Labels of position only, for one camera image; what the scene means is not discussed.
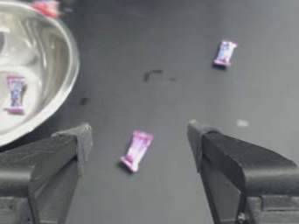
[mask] white speck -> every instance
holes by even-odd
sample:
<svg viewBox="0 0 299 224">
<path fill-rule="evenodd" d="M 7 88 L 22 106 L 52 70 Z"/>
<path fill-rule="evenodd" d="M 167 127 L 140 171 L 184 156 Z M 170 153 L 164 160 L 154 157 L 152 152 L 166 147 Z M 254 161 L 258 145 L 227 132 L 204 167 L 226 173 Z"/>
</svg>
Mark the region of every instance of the white speck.
<svg viewBox="0 0 299 224">
<path fill-rule="evenodd" d="M 238 126 L 240 128 L 247 128 L 249 127 L 249 121 L 238 119 Z"/>
</svg>

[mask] metal bowl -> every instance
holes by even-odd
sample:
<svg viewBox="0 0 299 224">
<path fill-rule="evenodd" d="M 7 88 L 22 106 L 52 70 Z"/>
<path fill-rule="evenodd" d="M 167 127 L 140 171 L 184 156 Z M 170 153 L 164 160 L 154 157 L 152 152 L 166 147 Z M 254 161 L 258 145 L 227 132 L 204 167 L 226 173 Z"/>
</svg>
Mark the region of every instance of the metal bowl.
<svg viewBox="0 0 299 224">
<path fill-rule="evenodd" d="M 31 132 L 66 101 L 80 68 L 71 32 L 27 3 L 0 1 L 0 146 Z M 11 115 L 7 76 L 26 79 L 23 115 Z"/>
</svg>

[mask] dark surface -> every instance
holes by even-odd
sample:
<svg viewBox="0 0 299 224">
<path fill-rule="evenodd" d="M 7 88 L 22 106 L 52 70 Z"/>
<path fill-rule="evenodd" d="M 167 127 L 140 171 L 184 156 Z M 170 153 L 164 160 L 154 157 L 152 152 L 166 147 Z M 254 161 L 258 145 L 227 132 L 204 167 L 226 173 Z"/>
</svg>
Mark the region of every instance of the dark surface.
<svg viewBox="0 0 299 224">
<path fill-rule="evenodd" d="M 192 118 L 299 162 L 298 9 L 295 0 L 82 0 L 67 19 L 82 60 L 74 92 L 6 147 L 94 126 L 68 223 L 212 223 L 186 136 Z M 223 39 L 239 43 L 227 70 L 211 66 Z M 134 130 L 155 140 L 130 176 L 118 160 Z"/>
</svg>

